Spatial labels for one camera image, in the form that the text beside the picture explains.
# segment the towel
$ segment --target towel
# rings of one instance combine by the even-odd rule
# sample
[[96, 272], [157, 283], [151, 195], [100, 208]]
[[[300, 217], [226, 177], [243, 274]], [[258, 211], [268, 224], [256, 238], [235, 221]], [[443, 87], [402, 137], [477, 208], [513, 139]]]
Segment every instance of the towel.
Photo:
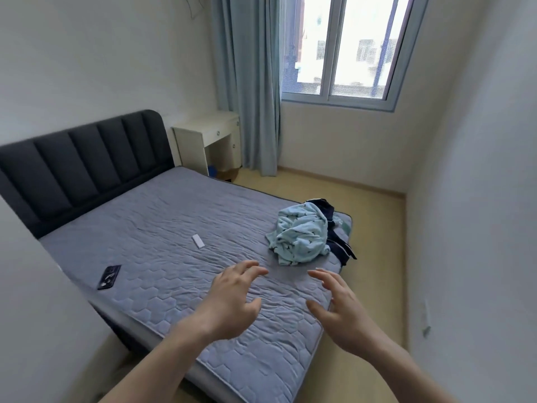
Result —
[[281, 265], [289, 266], [326, 256], [328, 221], [311, 202], [292, 205], [278, 212], [276, 230], [266, 235], [268, 247], [278, 255]]

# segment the mattress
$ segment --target mattress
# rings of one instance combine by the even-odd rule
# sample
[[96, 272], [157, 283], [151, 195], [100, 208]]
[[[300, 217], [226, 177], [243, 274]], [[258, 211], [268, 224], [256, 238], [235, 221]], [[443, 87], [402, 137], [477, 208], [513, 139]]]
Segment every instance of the mattress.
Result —
[[[222, 403], [292, 402], [322, 328], [306, 299], [328, 307], [330, 293], [306, 274], [339, 272], [330, 253], [280, 266], [265, 234], [294, 202], [178, 167], [104, 203], [40, 242], [99, 311], [149, 348], [191, 314], [226, 266], [256, 259], [268, 268], [248, 300], [263, 299], [254, 324], [236, 339], [209, 345], [187, 374]], [[351, 218], [337, 215], [349, 226]], [[348, 241], [342, 229], [340, 237]], [[205, 247], [198, 249], [198, 234]], [[97, 291], [105, 267], [121, 265], [112, 288]]]

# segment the curtain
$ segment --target curtain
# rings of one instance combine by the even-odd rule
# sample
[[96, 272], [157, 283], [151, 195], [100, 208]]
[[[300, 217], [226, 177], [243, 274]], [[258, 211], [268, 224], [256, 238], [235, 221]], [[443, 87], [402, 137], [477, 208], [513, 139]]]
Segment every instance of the curtain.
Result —
[[242, 163], [276, 175], [280, 140], [279, 0], [211, 0], [220, 110], [241, 117]]

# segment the wooden floor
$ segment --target wooden floor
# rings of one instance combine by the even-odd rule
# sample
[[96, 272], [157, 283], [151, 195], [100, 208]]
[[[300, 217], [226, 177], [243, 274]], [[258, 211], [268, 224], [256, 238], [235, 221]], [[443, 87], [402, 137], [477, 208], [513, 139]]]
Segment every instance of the wooden floor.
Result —
[[[259, 191], [304, 202], [326, 198], [352, 216], [350, 260], [341, 275], [380, 327], [404, 344], [404, 199], [336, 182], [279, 171], [262, 178], [241, 169], [235, 181]], [[176, 402], [205, 403], [198, 391], [182, 384]], [[388, 403], [395, 397], [369, 364], [340, 350], [323, 336], [297, 403]]]

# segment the mattress cover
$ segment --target mattress cover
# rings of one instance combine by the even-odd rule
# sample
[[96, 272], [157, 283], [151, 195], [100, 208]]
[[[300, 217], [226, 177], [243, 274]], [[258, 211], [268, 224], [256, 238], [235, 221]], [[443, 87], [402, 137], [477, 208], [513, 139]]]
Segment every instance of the mattress cover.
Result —
[[[186, 377], [218, 401], [289, 403], [322, 334], [305, 300], [324, 307], [330, 302], [330, 293], [306, 271], [341, 268], [332, 253], [304, 265], [278, 264], [265, 234], [274, 229], [278, 211], [292, 204], [178, 167], [40, 242], [97, 308], [151, 347], [195, 310], [222, 269], [259, 260], [269, 273], [252, 283], [247, 297], [263, 299], [259, 317], [238, 338], [205, 348]], [[351, 226], [349, 216], [336, 214]], [[342, 229], [336, 233], [348, 242]], [[198, 249], [194, 234], [205, 247]], [[111, 265], [121, 265], [114, 286], [97, 291]]]

